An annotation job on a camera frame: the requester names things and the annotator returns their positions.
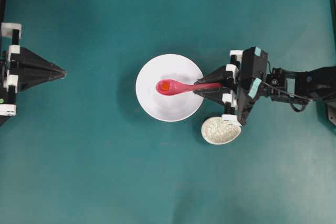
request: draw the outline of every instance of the teal mat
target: teal mat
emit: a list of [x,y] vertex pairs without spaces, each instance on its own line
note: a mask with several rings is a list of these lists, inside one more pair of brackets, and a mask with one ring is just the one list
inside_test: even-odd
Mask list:
[[262,98],[239,138],[212,146],[200,129],[219,105],[164,123],[134,93],[168,52],[203,73],[251,46],[273,67],[333,66],[330,0],[7,0],[5,21],[68,76],[20,93],[0,128],[1,224],[335,223],[336,137],[320,104]]

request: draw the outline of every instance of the small white dish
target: small white dish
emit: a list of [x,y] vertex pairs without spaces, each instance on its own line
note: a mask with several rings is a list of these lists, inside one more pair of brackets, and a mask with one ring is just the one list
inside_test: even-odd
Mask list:
[[220,116],[207,119],[201,128],[202,136],[210,144],[227,144],[240,135],[242,129],[238,125],[229,124]]
[[193,92],[165,96],[155,86],[163,79],[194,84],[202,78],[199,67],[190,59],[174,54],[160,55],[148,61],[140,70],[135,83],[136,97],[150,116],[164,122],[177,122],[194,114],[203,102]]

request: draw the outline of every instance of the teal tape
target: teal tape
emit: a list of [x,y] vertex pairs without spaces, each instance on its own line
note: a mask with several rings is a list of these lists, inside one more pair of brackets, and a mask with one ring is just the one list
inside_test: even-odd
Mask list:
[[259,47],[256,47],[256,49],[254,49],[254,54],[255,54],[256,56],[260,56],[260,54],[261,54],[261,49],[260,49]]
[[256,78],[254,80],[254,82],[252,83],[252,87],[250,89],[250,92],[248,92],[248,95],[252,99],[256,96],[260,84],[261,84],[261,80],[259,78]]

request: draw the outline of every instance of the black wire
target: black wire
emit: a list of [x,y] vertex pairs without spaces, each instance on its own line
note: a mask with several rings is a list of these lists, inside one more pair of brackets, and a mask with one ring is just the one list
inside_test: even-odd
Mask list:
[[303,104],[302,107],[300,109],[298,109],[297,107],[294,106],[293,103],[290,103],[290,107],[295,111],[295,112],[302,112],[304,111],[304,109],[306,108],[306,104]]
[[292,95],[293,97],[297,97],[297,98],[300,98],[300,99],[303,99],[303,100],[307,100],[307,101],[309,101],[309,102],[311,101],[311,100],[310,100],[309,98],[307,98],[307,97],[302,97],[302,96],[300,96],[300,95],[293,94],[293,93],[289,93],[289,92],[287,92],[287,91],[278,89],[278,88],[276,88],[276,87],[274,87],[274,86],[272,86],[272,85],[270,85],[270,84],[268,84],[268,83],[266,83],[266,82],[264,82],[264,81],[262,81],[262,83],[265,84],[266,86],[268,86],[268,87],[274,89],[274,90],[277,90],[278,92],[281,92],[281,93],[284,93],[284,94],[287,94],[287,95]]
[[323,99],[325,99],[325,98],[327,98],[327,97],[329,97],[329,96],[331,96],[331,95],[333,95],[333,94],[335,94],[336,93],[336,91],[335,92],[331,92],[330,94],[327,94],[327,95],[325,95],[325,96],[323,96],[323,97],[320,97],[319,99],[317,99],[317,100],[323,100]]
[[271,71],[271,63],[269,63],[269,60],[267,61],[267,63],[268,63],[268,70],[269,70],[269,73],[272,73],[272,71]]

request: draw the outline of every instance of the red spoon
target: red spoon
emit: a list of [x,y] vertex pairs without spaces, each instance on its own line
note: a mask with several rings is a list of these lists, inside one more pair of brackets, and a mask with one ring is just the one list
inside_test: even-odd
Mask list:
[[156,84],[156,90],[160,94],[164,95],[175,95],[184,92],[189,92],[197,89],[215,89],[220,88],[223,85],[216,82],[216,83],[206,83],[206,84],[196,84],[196,85],[187,85],[184,83],[180,83],[175,80],[162,80]]

